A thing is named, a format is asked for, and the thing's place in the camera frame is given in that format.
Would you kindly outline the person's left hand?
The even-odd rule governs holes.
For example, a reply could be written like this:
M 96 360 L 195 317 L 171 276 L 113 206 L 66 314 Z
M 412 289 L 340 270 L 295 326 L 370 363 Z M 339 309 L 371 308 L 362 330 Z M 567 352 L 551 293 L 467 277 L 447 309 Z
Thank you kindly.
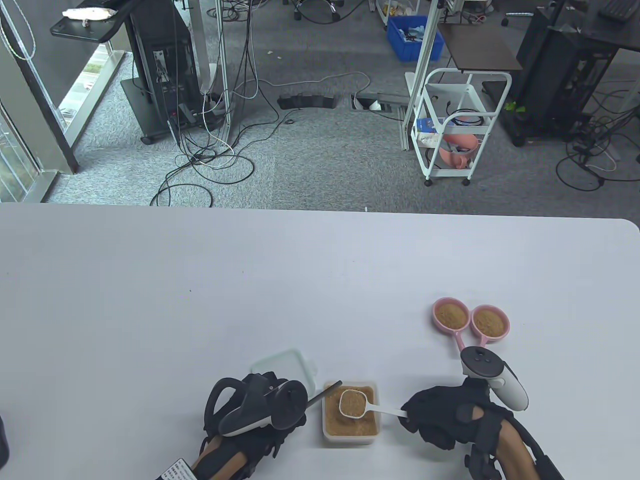
M 278 430 L 268 425 L 240 435 L 226 437 L 220 433 L 224 416 L 238 409 L 246 395 L 246 388 L 256 378 L 264 378 L 271 393 L 286 382 L 274 372 L 249 374 L 244 379 L 222 378 L 212 387 L 205 406 L 206 433 L 199 449 L 199 457 L 191 467 L 197 480 L 245 480 L 256 470 L 263 457 L 276 457 L 289 434 L 306 424 L 303 415 L 292 427 Z

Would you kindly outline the person's right hand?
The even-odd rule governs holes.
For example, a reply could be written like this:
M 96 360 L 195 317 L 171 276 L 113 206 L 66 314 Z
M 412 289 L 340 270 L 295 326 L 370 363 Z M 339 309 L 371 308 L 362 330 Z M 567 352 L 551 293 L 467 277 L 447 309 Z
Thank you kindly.
M 514 414 L 490 400 L 489 384 L 484 379 L 467 377 L 460 386 L 435 386 L 419 391 L 405 402 L 399 418 L 402 427 L 441 450 L 456 444 L 480 443 L 487 452 L 498 448 L 502 422 Z

